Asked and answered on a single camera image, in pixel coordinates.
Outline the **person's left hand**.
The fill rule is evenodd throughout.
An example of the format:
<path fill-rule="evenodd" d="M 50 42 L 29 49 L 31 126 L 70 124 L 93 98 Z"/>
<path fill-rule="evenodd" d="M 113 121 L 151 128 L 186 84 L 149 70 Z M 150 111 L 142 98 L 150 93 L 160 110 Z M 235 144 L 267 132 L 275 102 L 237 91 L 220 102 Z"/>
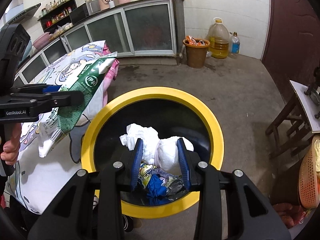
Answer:
<path fill-rule="evenodd" d="M 5 161 L 7 165 L 14 165 L 17 161 L 19 149 L 20 149 L 20 136 L 22 132 L 21 124 L 15 124 L 12 129 L 12 135 L 10 140 L 3 146 L 3 152 L 1 153 L 1 159 Z"/>

